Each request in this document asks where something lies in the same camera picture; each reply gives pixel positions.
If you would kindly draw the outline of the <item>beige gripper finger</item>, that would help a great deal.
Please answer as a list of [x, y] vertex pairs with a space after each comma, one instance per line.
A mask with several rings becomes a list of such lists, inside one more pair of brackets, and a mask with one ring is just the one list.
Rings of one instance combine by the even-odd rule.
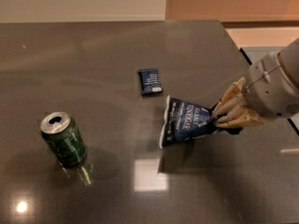
[[246, 79], [244, 77], [240, 78], [238, 81], [233, 82], [220, 98], [214, 110], [218, 111], [221, 107], [235, 98], [238, 94], [241, 94], [245, 90], [245, 87]]
[[214, 108], [214, 116], [218, 117], [215, 125], [227, 129], [254, 127], [270, 121], [266, 115], [253, 109], [243, 95], [226, 102], [220, 100]]

